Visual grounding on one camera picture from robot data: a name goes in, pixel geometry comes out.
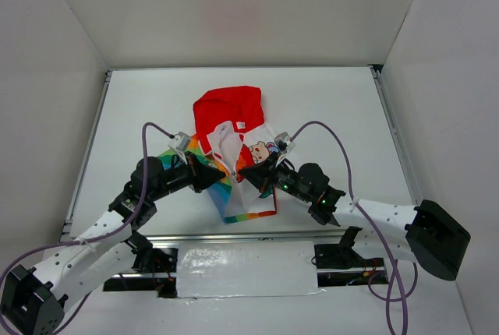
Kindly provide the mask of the rainbow hooded kids jacket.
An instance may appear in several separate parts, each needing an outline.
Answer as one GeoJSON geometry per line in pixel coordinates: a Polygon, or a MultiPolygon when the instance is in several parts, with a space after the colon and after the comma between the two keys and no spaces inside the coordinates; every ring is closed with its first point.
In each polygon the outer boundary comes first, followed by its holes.
{"type": "Polygon", "coordinates": [[[260,192],[239,170],[259,164],[279,151],[277,133],[266,123],[261,89],[231,86],[208,90],[193,104],[195,134],[187,150],[225,177],[208,190],[226,224],[274,216],[273,189],[260,192]]]}

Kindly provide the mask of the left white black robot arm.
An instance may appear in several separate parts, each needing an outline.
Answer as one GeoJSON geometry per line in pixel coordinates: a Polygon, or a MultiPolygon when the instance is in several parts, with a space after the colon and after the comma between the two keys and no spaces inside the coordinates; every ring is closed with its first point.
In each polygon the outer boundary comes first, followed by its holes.
{"type": "Polygon", "coordinates": [[[140,160],[123,191],[81,236],[36,266],[17,263],[4,274],[2,321],[20,334],[54,334],[65,313],[112,276],[166,270],[170,256],[138,232],[155,215],[155,201],[186,187],[202,192],[224,177],[193,153],[169,168],[158,157],[140,160]]]}

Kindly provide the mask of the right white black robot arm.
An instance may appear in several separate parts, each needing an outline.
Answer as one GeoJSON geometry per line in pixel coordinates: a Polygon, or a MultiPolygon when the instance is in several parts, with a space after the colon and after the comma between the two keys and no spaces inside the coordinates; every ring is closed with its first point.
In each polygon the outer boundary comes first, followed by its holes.
{"type": "Polygon", "coordinates": [[[275,153],[240,169],[239,174],[260,192],[280,189],[307,203],[317,223],[344,228],[346,240],[339,247],[339,256],[348,266],[392,255],[418,263],[442,280],[453,281],[458,276],[471,235],[434,201],[401,206],[349,199],[330,186],[318,164],[306,163],[294,171],[278,162],[275,153]]]}

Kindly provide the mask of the white foil-taped panel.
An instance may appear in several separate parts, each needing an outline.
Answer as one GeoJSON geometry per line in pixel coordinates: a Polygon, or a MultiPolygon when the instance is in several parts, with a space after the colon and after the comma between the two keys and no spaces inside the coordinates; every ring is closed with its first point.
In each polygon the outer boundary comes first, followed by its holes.
{"type": "Polygon", "coordinates": [[[180,298],[259,298],[317,294],[312,242],[189,243],[179,247],[180,298]]]}

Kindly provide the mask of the aluminium table frame rail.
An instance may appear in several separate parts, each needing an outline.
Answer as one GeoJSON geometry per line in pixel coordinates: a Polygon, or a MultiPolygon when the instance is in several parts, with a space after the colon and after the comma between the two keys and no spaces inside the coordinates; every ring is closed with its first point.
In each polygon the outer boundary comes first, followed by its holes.
{"type": "Polygon", "coordinates": [[[377,89],[380,102],[384,109],[385,118],[387,119],[391,137],[394,142],[395,150],[398,155],[398,161],[402,167],[405,183],[409,190],[410,198],[414,204],[419,205],[423,199],[421,198],[420,188],[417,183],[414,170],[410,163],[408,152],[406,151],[404,144],[402,142],[400,130],[395,118],[393,107],[391,106],[388,93],[384,86],[384,81],[381,74],[383,66],[381,64],[368,65],[368,69],[371,71],[371,75],[373,77],[373,81],[375,83],[375,87],[377,89]]]}

